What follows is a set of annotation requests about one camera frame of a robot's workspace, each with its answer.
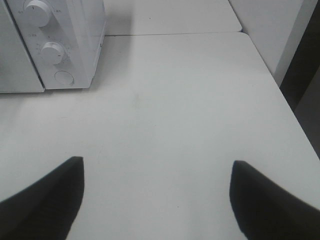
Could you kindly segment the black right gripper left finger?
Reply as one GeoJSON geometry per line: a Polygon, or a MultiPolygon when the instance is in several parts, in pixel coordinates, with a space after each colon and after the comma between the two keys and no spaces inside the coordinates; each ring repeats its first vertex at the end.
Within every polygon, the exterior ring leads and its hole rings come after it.
{"type": "Polygon", "coordinates": [[[84,196],[84,160],[73,156],[0,202],[2,240],[65,240],[84,196]]]}

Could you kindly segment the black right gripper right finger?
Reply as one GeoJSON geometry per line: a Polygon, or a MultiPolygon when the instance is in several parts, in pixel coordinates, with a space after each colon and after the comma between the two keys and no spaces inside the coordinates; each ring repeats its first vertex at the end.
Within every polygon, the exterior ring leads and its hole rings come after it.
{"type": "Polygon", "coordinates": [[[248,240],[318,240],[320,211],[245,161],[232,165],[230,204],[248,240]]]}

